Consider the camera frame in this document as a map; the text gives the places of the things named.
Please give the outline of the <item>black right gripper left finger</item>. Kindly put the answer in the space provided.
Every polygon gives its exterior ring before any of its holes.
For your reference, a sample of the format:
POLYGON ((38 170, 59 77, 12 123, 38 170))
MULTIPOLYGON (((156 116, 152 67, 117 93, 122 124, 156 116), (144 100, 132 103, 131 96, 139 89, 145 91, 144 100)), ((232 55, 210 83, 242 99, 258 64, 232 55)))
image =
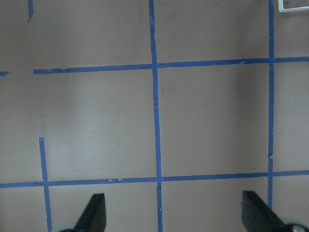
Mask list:
POLYGON ((75 225, 76 232, 104 232, 107 224, 104 193, 93 194, 75 225))

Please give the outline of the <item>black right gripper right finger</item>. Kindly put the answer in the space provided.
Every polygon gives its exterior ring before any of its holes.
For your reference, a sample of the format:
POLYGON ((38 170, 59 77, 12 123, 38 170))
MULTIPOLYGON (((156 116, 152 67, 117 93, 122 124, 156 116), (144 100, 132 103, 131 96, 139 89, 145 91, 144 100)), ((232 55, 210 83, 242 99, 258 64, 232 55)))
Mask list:
POLYGON ((242 192, 242 224, 247 232, 284 232, 285 224, 254 192, 242 192))

